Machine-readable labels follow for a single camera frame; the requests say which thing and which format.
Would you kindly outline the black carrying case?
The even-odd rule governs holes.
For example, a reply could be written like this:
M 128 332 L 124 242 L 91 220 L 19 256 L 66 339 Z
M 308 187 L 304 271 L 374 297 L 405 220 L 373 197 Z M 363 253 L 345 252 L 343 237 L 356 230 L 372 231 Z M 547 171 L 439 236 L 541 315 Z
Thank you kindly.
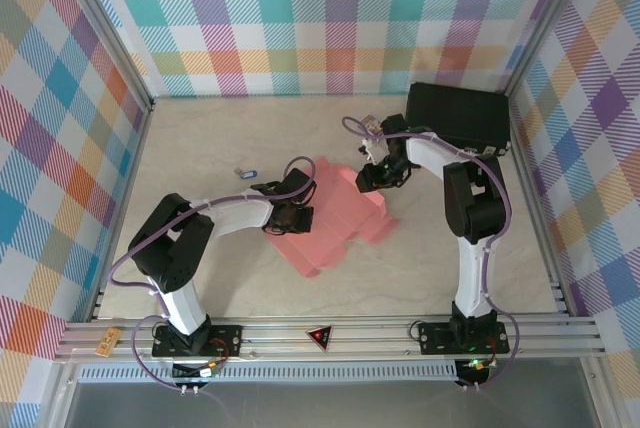
M 500 93 L 415 82 L 405 119 L 412 130 L 474 153 L 502 156 L 511 148 L 509 99 Z

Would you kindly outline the pink paper box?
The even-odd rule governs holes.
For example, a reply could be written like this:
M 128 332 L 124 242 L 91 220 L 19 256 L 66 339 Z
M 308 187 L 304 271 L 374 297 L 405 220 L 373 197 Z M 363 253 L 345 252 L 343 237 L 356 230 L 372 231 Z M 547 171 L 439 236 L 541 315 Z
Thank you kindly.
M 276 251 L 305 278 L 313 278 L 338 265 L 347 254 L 348 243 L 360 238 L 369 244 L 383 242 L 399 221 L 387 211 L 378 192 L 361 193 L 354 169 L 315 160 L 317 184 L 310 202 L 314 208 L 307 234 L 268 235 Z

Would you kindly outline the aluminium rail beam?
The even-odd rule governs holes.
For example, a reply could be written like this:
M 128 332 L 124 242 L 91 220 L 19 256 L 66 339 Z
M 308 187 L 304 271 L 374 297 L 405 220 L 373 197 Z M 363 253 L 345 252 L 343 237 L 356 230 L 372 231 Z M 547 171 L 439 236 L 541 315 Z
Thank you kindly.
M 511 350 L 519 358 L 583 358 L 605 354 L 600 332 L 589 317 L 560 313 L 517 314 L 514 321 L 500 317 Z M 418 342 L 409 334 L 416 327 L 412 316 L 249 317 L 218 318 L 216 325 L 242 327 L 240 361 L 377 361 L 417 360 Z M 327 352 L 306 335 L 308 330 L 333 327 Z M 110 361 L 132 357 L 130 336 L 134 319 L 97 319 L 71 323 L 64 331 L 55 359 L 91 358 L 109 327 L 121 336 Z

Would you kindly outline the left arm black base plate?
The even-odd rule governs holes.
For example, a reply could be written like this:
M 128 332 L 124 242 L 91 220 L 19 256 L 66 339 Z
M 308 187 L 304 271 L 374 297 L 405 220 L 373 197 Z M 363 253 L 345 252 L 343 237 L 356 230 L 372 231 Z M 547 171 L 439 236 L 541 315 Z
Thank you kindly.
M 240 325 L 211 325 L 191 335 L 180 333 L 172 325 L 162 324 L 152 331 L 152 356 L 162 357 L 238 357 L 241 348 Z

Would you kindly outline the grey metal shelf plate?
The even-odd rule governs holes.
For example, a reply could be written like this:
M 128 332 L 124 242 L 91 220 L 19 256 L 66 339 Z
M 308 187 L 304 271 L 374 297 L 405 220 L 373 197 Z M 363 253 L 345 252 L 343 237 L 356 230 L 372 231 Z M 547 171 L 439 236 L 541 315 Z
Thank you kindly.
M 575 392 L 496 386 L 229 383 L 199 396 L 155 384 L 82 384 L 64 428 L 601 428 Z

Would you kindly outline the aluminium frame post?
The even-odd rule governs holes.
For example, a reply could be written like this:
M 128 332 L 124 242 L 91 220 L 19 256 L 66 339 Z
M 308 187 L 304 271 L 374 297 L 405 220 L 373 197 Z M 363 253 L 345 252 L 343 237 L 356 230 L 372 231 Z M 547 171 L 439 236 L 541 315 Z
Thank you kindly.
M 505 84 L 504 93 L 509 97 L 510 102 L 515 102 L 520 90 L 525 87 L 527 77 L 535 65 L 545 41 L 552 33 L 569 1 L 536 0 L 536 6 L 533 9 L 535 20 L 531 29 L 528 30 L 528 39 Z M 537 190 L 533 169 L 527 158 L 523 136 L 518 132 L 515 120 L 510 121 L 510 128 L 511 158 L 514 160 L 538 248 L 556 300 L 556 311 L 562 315 L 576 317 L 579 315 L 579 310 L 571 294 L 569 282 L 561 268 L 560 257 L 551 229 L 546 223 L 541 195 Z

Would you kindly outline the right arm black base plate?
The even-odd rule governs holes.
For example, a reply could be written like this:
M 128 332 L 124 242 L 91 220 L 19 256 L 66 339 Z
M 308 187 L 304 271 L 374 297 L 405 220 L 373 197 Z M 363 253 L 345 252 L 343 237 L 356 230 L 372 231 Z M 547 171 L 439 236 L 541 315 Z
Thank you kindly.
M 511 351 L 505 325 L 496 322 L 470 330 L 451 323 L 419 323 L 418 340 L 422 355 L 493 355 Z

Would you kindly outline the small black controller board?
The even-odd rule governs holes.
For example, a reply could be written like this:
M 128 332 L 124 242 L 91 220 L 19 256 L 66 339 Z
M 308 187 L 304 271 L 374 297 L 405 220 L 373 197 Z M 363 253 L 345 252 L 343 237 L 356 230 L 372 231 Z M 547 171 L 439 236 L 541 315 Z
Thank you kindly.
M 222 362 L 208 362 L 203 365 L 190 366 L 184 364 L 172 365 L 171 376 L 174 379 L 182 378 L 212 378 L 217 376 L 223 368 Z
M 456 383 L 460 386 L 481 385 L 489 380 L 495 363 L 490 360 L 472 359 L 456 361 Z

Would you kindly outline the small wooden tag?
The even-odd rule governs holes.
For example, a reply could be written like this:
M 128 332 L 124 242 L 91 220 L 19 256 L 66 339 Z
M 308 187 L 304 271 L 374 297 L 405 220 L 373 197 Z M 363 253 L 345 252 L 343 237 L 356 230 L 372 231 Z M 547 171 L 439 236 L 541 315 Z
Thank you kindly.
M 100 357 L 109 357 L 119 341 L 121 331 L 115 327 L 109 327 L 101 338 L 95 354 Z

